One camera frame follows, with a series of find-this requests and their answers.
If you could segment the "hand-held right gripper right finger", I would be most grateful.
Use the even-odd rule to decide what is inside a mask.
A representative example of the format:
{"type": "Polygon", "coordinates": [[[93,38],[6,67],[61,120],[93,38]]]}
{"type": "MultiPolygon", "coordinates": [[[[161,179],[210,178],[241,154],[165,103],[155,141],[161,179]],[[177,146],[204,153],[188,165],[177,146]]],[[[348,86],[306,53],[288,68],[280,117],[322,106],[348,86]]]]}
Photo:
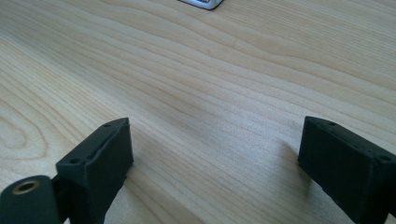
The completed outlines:
{"type": "Polygon", "coordinates": [[[300,167],[357,224],[396,217],[396,155],[343,126],[304,119],[300,167]]]}

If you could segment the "silver flat device with dark edge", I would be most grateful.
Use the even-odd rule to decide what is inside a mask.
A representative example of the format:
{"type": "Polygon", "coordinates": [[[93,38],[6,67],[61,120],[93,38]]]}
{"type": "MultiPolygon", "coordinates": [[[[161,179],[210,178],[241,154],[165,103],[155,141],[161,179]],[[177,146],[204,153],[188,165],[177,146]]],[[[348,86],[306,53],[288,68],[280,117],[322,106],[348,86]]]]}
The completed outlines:
{"type": "Polygon", "coordinates": [[[212,10],[218,7],[223,0],[179,0],[179,1],[195,7],[203,8],[206,10],[212,10]]]}

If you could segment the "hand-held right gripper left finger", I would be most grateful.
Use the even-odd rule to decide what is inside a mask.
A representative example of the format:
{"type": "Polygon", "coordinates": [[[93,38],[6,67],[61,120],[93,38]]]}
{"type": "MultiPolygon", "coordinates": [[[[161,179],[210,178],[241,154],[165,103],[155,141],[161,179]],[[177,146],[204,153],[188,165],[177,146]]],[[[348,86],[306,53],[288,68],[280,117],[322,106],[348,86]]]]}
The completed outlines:
{"type": "Polygon", "coordinates": [[[103,124],[56,163],[72,224],[103,224],[134,162],[127,118],[103,124]]]}

